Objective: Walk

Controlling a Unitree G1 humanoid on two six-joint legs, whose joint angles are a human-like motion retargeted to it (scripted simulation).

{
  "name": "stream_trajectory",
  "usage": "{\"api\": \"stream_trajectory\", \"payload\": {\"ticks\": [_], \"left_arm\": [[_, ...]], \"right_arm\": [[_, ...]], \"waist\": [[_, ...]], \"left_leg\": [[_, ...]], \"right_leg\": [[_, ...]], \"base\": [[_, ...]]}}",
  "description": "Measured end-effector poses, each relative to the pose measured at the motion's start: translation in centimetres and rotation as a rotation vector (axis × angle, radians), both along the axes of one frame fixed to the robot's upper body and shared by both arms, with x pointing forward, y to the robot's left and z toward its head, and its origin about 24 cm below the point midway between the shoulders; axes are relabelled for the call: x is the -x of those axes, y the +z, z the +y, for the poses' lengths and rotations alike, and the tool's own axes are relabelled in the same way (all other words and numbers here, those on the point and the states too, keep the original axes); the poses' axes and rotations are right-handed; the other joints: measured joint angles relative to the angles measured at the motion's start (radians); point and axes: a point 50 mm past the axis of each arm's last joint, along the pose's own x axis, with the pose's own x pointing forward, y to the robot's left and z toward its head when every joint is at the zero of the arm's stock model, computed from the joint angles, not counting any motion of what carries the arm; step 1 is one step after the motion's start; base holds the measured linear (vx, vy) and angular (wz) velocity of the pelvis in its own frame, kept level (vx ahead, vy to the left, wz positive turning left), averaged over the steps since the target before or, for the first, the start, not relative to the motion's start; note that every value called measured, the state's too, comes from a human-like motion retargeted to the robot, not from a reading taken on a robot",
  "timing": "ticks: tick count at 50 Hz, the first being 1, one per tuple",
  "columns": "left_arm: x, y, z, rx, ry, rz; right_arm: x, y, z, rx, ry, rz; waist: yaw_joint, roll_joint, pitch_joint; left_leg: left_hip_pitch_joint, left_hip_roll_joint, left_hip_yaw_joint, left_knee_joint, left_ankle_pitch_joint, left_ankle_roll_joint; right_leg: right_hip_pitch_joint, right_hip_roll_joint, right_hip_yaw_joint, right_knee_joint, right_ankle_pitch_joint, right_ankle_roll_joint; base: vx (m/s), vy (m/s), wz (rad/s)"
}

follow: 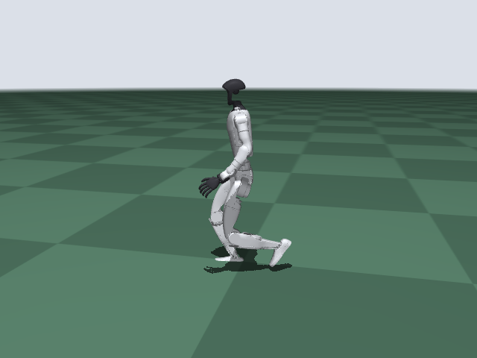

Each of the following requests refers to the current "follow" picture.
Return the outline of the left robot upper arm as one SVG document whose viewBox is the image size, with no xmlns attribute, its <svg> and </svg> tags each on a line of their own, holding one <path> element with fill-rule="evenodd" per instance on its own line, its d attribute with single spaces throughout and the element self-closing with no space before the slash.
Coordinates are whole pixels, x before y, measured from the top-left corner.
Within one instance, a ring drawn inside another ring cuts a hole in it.
<svg viewBox="0 0 477 358">
<path fill-rule="evenodd" d="M 250 141 L 250 134 L 248 129 L 248 118 L 244 113 L 238 113 L 234 116 L 234 125 L 238 131 L 239 140 L 243 146 L 248 147 L 249 153 L 247 158 L 252 154 L 252 145 Z"/>
</svg>

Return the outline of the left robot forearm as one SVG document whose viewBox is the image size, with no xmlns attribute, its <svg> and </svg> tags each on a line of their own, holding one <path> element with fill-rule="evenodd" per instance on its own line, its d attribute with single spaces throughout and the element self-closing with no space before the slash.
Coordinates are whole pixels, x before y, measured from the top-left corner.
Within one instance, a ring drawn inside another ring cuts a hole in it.
<svg viewBox="0 0 477 358">
<path fill-rule="evenodd" d="M 234 157 L 234 161 L 226 168 L 226 170 L 220 173 L 220 177 L 222 180 L 226 178 L 232 178 L 236 176 L 237 171 L 245 164 L 245 160 L 249 153 L 249 149 L 246 146 L 240 147 L 238 150 L 237 155 Z"/>
</svg>

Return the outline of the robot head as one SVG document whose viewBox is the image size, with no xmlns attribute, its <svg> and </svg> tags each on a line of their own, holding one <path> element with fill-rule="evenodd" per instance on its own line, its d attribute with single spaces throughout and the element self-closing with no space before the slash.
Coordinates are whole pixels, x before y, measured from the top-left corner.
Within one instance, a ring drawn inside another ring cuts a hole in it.
<svg viewBox="0 0 477 358">
<path fill-rule="evenodd" d="M 240 101 L 232 101 L 232 94 L 238 94 L 239 90 L 245 89 L 245 84 L 239 79 L 231 79 L 225 82 L 222 87 L 227 91 L 227 102 L 229 105 L 233 104 L 233 110 L 235 107 L 240 107 L 241 110 L 246 110 Z M 239 109 L 238 109 L 239 110 Z"/>
</svg>

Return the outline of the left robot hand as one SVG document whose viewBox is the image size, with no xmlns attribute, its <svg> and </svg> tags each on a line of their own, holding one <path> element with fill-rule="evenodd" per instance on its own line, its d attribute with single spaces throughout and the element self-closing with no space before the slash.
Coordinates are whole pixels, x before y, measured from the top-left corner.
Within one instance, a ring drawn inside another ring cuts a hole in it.
<svg viewBox="0 0 477 358">
<path fill-rule="evenodd" d="M 202 183 L 202 184 L 199 186 L 199 188 L 198 188 L 198 189 L 200 190 L 200 194 L 201 194 L 202 191 L 205 189 L 205 190 L 203 191 L 203 193 L 202 193 L 202 196 L 204 196 L 205 192 L 207 192 L 207 191 L 209 190 L 209 191 L 206 193 L 206 195 L 205 195 L 205 198 L 207 198 L 208 194 L 209 194 L 212 190 L 216 189 L 220 183 L 223 184 L 223 183 L 227 182 L 227 181 L 230 179 L 230 178 L 226 178 L 226 179 L 222 180 L 219 175 L 220 175 L 220 174 L 218 174 L 217 177 L 204 178 L 204 179 L 201 181 L 201 182 L 206 181 L 205 183 Z M 205 186 L 204 186 L 204 185 L 205 185 Z M 202 186 L 203 186 L 203 187 L 202 187 Z M 201 187 L 202 187 L 202 188 L 201 188 Z M 200 189 L 200 188 L 201 188 L 201 189 Z"/>
</svg>

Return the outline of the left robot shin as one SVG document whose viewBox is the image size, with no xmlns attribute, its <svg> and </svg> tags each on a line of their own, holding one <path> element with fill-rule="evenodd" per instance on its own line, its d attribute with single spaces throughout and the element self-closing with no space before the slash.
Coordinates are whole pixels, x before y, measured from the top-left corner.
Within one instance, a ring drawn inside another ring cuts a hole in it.
<svg viewBox="0 0 477 358">
<path fill-rule="evenodd" d="M 234 231 L 228 236 L 228 240 L 233 244 L 229 246 L 233 248 L 278 250 L 281 247 L 278 242 L 263 239 L 261 236 L 247 232 L 238 233 Z"/>
</svg>

